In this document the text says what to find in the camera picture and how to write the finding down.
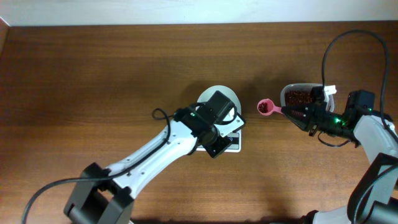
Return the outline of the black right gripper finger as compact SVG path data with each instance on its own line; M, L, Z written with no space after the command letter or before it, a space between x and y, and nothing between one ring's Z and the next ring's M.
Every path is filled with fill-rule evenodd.
M288 114L287 115L288 119L293 122L299 129L302 131L308 131L309 130L309 119L303 115L294 115L294 114Z
M281 112L286 116L309 116L311 115L310 104L283 106Z

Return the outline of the pink measuring scoop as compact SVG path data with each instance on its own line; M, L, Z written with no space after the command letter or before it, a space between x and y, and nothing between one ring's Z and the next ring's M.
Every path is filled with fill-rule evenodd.
M274 104L274 102L268 98L258 102L257 110L263 116L270 116L273 113L283 114L282 108Z

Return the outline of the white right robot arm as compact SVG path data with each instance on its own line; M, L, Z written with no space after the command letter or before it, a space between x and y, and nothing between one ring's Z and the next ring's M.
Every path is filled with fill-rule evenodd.
M329 212L312 211L304 223L390 223L397 224L397 141L388 115L373 108L374 94L352 91L345 112L326 110L326 104L284 106L282 113L301 130L314 136L326 133L363 147L370 166L357 184L347 206Z

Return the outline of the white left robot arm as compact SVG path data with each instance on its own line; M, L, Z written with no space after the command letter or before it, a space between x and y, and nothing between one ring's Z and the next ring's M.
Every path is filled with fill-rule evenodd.
M216 158L241 145L241 104L226 86L212 86L197 102L162 118L166 127L130 156L83 170L63 210L72 223L130 223L141 190L175 160L199 147Z

